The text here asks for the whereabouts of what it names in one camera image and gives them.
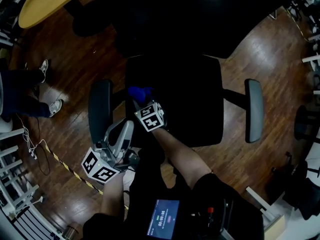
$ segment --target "jeans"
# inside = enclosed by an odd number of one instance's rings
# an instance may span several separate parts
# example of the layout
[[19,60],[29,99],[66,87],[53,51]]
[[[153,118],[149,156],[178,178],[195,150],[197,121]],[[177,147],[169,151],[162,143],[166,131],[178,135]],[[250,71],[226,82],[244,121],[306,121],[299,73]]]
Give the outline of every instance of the jeans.
[[11,114],[20,113],[29,117],[50,116],[49,106],[25,94],[27,89],[41,83],[45,75],[41,70],[5,70],[1,71],[3,86],[2,118],[8,119]]

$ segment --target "black stool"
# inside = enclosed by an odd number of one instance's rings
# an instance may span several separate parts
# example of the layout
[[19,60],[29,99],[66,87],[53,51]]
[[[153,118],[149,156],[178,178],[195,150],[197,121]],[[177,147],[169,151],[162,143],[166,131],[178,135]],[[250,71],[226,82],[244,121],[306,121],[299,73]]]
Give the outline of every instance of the black stool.
[[300,106],[294,120],[294,137],[296,140],[307,140],[320,144],[320,138],[306,134],[308,125],[319,126],[320,112],[308,111],[305,106]]
[[111,24],[105,6],[98,0],[90,1],[86,5],[82,5],[79,0],[71,0],[64,8],[73,16],[72,29],[79,37],[96,35]]

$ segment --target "white sneaker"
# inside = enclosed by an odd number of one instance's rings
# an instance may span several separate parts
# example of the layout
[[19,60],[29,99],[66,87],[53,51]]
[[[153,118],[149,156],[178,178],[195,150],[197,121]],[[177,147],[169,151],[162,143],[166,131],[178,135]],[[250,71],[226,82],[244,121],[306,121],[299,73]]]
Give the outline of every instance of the white sneaker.
[[56,100],[54,103],[49,105],[49,110],[50,110],[50,116],[53,117],[56,113],[60,111],[62,107],[62,99]]
[[48,68],[49,68],[49,61],[45,59],[44,62],[42,62],[41,67],[39,68],[44,74],[44,80],[41,83],[44,83],[46,81],[46,72]]

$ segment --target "yellow-black caution tape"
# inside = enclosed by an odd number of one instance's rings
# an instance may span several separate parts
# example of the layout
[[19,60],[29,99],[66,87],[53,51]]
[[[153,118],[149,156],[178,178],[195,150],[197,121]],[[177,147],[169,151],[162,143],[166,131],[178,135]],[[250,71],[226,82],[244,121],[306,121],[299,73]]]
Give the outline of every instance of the yellow-black caution tape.
[[90,188],[94,189],[95,191],[99,192],[101,195],[103,195],[104,193],[96,188],[94,185],[92,185],[90,182],[86,181],[84,178],[80,177],[76,172],[74,172],[74,170],[72,170],[68,165],[66,165],[62,160],[60,160],[60,158],[51,151],[51,149],[48,147],[47,144],[45,144],[45,149],[51,154],[53,155],[53,157],[64,166],[64,168],[66,168],[69,172],[71,172],[74,176],[76,176],[80,181],[82,181],[83,183],[85,183],[86,185],[88,185]]

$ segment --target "black chair seat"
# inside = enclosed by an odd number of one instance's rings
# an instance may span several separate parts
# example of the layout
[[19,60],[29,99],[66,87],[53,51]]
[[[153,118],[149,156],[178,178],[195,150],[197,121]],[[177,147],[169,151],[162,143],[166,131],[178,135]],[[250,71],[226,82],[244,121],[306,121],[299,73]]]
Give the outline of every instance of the black chair seat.
[[[138,56],[126,66],[126,87],[152,87],[167,115],[169,132],[189,147],[221,142],[224,99],[220,64],[204,55]],[[131,100],[126,117],[134,121],[132,145],[143,147],[151,133],[140,125]]]

